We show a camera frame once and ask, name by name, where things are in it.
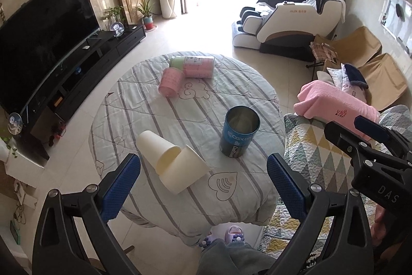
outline television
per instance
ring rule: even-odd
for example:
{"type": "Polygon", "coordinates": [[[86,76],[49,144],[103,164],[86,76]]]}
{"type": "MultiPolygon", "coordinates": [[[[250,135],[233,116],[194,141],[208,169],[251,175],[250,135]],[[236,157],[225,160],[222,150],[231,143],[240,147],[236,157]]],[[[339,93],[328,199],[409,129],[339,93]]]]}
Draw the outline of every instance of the television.
{"type": "Polygon", "coordinates": [[[21,113],[46,78],[99,30],[90,0],[30,0],[0,27],[0,104],[21,113]]]}

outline blue gripper pad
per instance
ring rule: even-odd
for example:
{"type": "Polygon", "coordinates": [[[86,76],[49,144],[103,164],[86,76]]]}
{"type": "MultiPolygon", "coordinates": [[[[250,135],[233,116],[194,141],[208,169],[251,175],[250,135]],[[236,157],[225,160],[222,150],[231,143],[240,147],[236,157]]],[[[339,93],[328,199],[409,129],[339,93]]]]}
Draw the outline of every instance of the blue gripper pad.
{"type": "Polygon", "coordinates": [[[111,178],[112,173],[117,174],[116,179],[104,194],[100,217],[107,223],[117,217],[124,201],[140,174],[140,159],[137,155],[129,154],[118,166],[116,171],[108,173],[99,185],[104,184],[106,178],[111,178]]]}
{"type": "Polygon", "coordinates": [[[369,120],[364,116],[357,116],[354,125],[357,130],[367,134],[379,143],[385,143],[390,138],[386,128],[374,123],[372,120],[369,120]]]}
{"type": "Polygon", "coordinates": [[[267,158],[267,173],[285,203],[290,216],[302,223],[307,216],[305,198],[300,188],[274,154],[267,158]]]}

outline white massage chair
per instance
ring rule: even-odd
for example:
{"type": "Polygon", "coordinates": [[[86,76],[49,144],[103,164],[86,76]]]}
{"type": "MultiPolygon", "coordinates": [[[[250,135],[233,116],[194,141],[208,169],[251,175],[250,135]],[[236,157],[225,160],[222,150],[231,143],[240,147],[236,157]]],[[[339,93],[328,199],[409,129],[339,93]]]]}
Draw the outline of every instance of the white massage chair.
{"type": "Polygon", "coordinates": [[[286,57],[300,53],[319,34],[326,37],[345,20],[344,0],[259,0],[232,24],[232,44],[286,57]]]}

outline jeans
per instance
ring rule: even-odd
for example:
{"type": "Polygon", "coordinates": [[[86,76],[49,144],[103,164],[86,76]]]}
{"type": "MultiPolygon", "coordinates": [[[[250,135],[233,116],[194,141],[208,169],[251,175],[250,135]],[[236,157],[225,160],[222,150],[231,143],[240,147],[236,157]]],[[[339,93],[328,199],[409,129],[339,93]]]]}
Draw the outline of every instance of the jeans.
{"type": "Polygon", "coordinates": [[[269,269],[275,261],[243,241],[226,245],[216,239],[202,252],[196,275],[252,275],[269,269]]]}

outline round table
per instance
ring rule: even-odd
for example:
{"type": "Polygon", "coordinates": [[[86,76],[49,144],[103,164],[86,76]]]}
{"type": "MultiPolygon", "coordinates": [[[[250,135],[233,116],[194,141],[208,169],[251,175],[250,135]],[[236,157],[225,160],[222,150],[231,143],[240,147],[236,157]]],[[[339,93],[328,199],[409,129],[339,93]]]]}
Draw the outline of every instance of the round table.
{"type": "Polygon", "coordinates": [[[278,194],[267,175],[266,160],[272,153],[283,154],[285,143],[275,90],[246,64],[214,55],[212,79],[187,78],[177,97],[165,98],[157,88],[173,55],[213,54],[154,57],[135,65],[117,81],[90,131],[90,150],[99,175],[103,178],[115,170],[127,154],[139,155],[141,173],[122,212],[137,224],[163,228],[187,245],[197,244],[220,223],[267,224],[278,194]],[[225,114],[236,105],[253,108],[261,125],[246,153],[234,159],[221,153],[219,141],[225,114]],[[136,146],[136,137],[146,130],[175,145],[189,145],[205,160],[209,172],[173,195],[136,146]]]}

